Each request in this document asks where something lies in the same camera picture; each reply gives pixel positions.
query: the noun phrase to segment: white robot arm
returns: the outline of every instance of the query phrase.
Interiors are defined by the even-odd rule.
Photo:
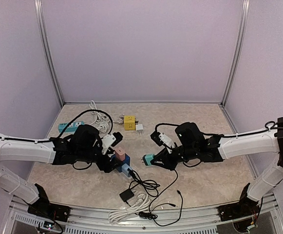
[[[204,134],[195,123],[177,125],[175,132],[182,143],[177,146],[165,134],[156,130],[151,138],[165,148],[158,154],[145,155],[144,163],[174,170],[179,162],[191,159],[201,162],[221,162],[236,156],[263,152],[278,153],[278,157],[252,183],[247,184],[240,201],[219,207],[222,221],[251,215],[257,211],[258,201],[283,180],[283,117],[278,122],[268,122],[265,128],[235,135]]]
[[[120,165],[111,146],[122,140],[120,133],[99,137],[99,131],[90,125],[80,125],[73,135],[65,138],[27,139],[0,134],[0,188],[15,195],[27,204],[28,212],[66,221],[70,208],[49,202],[44,189],[20,178],[4,167],[2,161],[18,160],[49,163],[52,165],[74,164],[77,161],[96,163],[100,170],[109,173]]]

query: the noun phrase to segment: white cable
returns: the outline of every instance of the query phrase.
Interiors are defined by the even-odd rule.
[[[134,213],[138,213],[141,211],[147,211],[149,208],[150,202],[151,200],[149,199],[148,194],[139,193],[137,195],[137,201],[135,204],[123,210],[110,211],[108,220],[111,223],[118,223],[120,220],[126,218],[129,215],[132,215]]]
[[[92,110],[97,110],[96,103],[93,100],[91,100],[91,104],[89,104],[89,107]],[[96,129],[98,129],[102,133],[106,133],[108,131],[109,127],[110,127],[109,126],[109,123],[110,123],[109,118],[106,115],[104,115],[103,113],[96,112],[96,111],[93,111],[92,115],[94,116],[94,121],[90,125],[98,124]]]
[[[113,123],[123,124],[124,123],[124,115],[121,114],[118,120],[113,121]]]

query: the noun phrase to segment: purple wall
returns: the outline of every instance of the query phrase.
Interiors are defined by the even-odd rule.
[[[283,116],[283,1],[251,0],[227,110],[238,131],[257,129]],[[252,158],[261,173],[274,155]],[[274,192],[283,214],[283,181]]]
[[[67,102],[220,102],[241,10],[242,0],[43,2]]]
[[[33,0],[0,0],[0,132],[45,137],[59,112]],[[32,163],[6,165],[26,178]],[[11,200],[0,189],[0,227]]]

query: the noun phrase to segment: teal power strip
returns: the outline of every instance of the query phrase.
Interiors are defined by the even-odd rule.
[[[61,133],[62,130],[65,128],[65,126],[67,126],[68,123],[60,123],[58,125],[58,130],[59,132]],[[72,132],[75,132],[77,127],[79,125],[84,125],[84,122],[83,121],[79,121],[79,122],[73,122],[70,124],[70,126],[64,131],[65,133],[72,133]]]

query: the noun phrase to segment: table surface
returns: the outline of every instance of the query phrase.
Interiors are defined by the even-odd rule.
[[[159,183],[160,191],[175,179],[175,172],[155,166],[146,167],[141,160],[143,155],[156,154],[162,149],[150,138],[157,123],[181,124],[189,121],[195,122],[202,132],[231,133],[224,115],[219,106],[215,104],[134,103],[98,104],[97,106],[100,110],[109,113],[113,120],[118,119],[121,114],[135,115],[137,120],[143,124],[143,135],[138,135],[135,131],[125,131],[124,126],[119,124],[114,125],[113,132],[122,133],[124,138],[117,146],[125,149],[131,157],[131,167],[140,174],[143,180],[153,179]],[[60,123],[69,122],[88,108],[87,104],[65,105],[48,137],[56,137]],[[86,113],[78,120],[89,124],[93,119],[91,113]],[[179,144],[174,127],[160,126],[159,131],[164,132]],[[79,168],[86,165],[83,162],[75,164]],[[178,180],[156,200],[155,204],[170,202],[180,205],[181,199],[176,190],[180,190],[183,195],[184,208],[232,202],[239,199],[243,187],[253,180],[243,156],[219,163],[201,163],[195,168],[187,168],[179,164],[176,170],[179,174]],[[109,174],[101,172],[95,164],[87,170],[77,171],[72,165],[52,166],[38,162],[32,168],[29,181],[43,186],[52,202],[107,209],[119,209],[125,206],[119,194],[126,190],[131,182],[116,170]],[[134,190],[143,191],[143,188],[137,186]]]

